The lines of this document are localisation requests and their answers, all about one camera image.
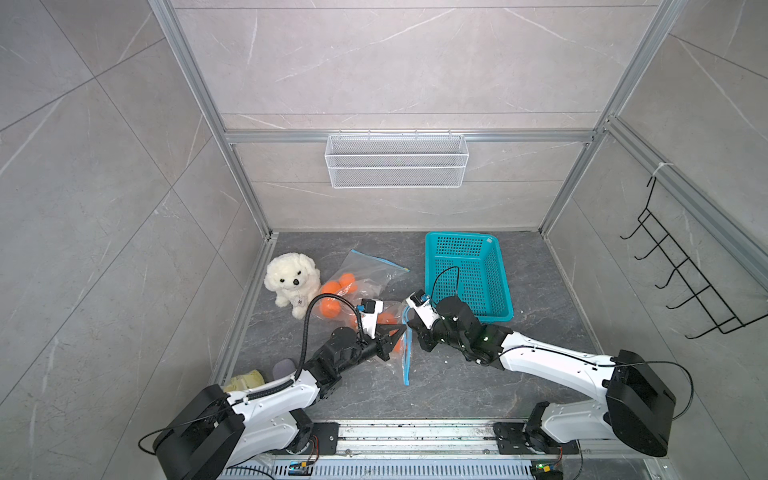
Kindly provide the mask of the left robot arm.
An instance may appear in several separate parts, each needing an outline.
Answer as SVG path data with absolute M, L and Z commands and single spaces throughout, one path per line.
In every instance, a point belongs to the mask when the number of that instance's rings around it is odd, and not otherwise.
M 371 338 L 339 327 L 299 374 L 231 393 L 205 387 L 153 441 L 165 477 L 215 479 L 262 453 L 302 452 L 313 429 L 305 409 L 328 397 L 344 371 L 372 357 L 387 361 L 405 331 L 402 324 L 378 325 Z

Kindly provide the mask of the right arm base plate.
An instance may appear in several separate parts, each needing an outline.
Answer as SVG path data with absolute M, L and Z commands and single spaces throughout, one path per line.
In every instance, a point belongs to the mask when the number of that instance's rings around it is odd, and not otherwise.
M 495 422 L 492 425 L 498 452 L 502 455 L 577 455 L 576 441 L 558 443 L 541 429 L 527 430 L 524 422 Z

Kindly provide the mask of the orange one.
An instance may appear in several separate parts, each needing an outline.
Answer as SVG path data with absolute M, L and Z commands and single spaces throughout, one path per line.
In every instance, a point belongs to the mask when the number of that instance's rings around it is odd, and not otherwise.
M 384 310 L 378 315 L 377 322 L 382 325 L 401 324 L 403 305 L 397 302 L 386 302 Z

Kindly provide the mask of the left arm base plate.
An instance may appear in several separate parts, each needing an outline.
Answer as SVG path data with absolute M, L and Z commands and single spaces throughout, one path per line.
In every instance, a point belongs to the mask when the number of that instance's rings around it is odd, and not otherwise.
M 292 442 L 285 448 L 291 454 L 312 451 L 315 455 L 335 455 L 339 441 L 340 424 L 337 422 L 316 422 L 312 427 L 299 429 Z

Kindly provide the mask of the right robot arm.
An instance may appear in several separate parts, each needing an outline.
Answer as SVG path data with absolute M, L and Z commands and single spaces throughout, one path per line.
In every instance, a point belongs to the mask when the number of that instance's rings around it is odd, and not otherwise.
M 676 397 L 636 353 L 608 356 L 546 344 L 481 322 L 456 296 L 433 304 L 417 291 L 406 303 L 412 312 L 408 325 L 423 350 L 445 344 L 469 362 L 533 375 L 585 395 L 579 402 L 535 405 L 521 429 L 531 450 L 552 453 L 581 440 L 618 440 L 647 456 L 667 455 Z

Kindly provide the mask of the clear zip-top bag blue seal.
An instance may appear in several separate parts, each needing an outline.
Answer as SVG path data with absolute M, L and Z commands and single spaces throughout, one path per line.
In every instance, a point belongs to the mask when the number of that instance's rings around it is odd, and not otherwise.
M 411 384 L 410 368 L 413 353 L 413 332 L 407 326 L 407 323 L 411 308 L 406 302 L 396 303 L 393 301 L 363 298 L 360 300 L 357 310 L 361 315 L 362 331 L 369 338 L 389 326 L 394 327 L 394 330 L 388 332 L 390 337 L 394 337 L 401 332 L 390 355 L 401 361 L 403 384 L 409 386 Z

